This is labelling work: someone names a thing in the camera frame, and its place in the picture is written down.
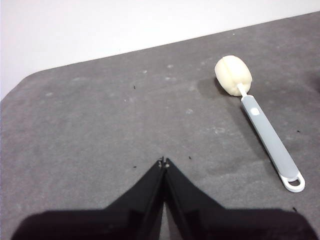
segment handle button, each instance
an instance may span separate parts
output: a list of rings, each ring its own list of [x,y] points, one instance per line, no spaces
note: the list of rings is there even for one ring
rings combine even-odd
[[[256,107],[251,108],[251,109],[250,109],[250,112],[251,112],[251,114],[252,114],[253,116],[257,116],[257,115],[260,114],[258,108],[256,108]]]

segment brush handle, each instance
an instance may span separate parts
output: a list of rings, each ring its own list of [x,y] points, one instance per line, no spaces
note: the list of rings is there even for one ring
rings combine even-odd
[[[275,165],[284,186],[291,192],[301,192],[305,188],[305,180],[255,98],[246,95],[241,99],[241,103]],[[295,180],[299,180],[298,186],[289,183]]]

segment white wall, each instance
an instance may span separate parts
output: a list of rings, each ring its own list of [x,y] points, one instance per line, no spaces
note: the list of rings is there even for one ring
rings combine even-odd
[[[26,76],[320,10],[320,0],[1,0],[1,99]]]

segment gray handle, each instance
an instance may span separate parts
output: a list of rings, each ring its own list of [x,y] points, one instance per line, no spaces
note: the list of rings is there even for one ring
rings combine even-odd
[[[247,95],[241,102],[279,174],[289,180],[297,179],[300,172],[295,162],[255,98]]]

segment white stem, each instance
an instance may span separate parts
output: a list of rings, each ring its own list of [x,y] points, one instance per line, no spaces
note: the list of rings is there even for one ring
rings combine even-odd
[[[245,87],[244,87],[244,85],[243,85],[242,83],[239,83],[239,84],[237,84],[236,86],[237,86],[237,88],[239,89],[242,97],[247,96],[247,92],[246,92]]]

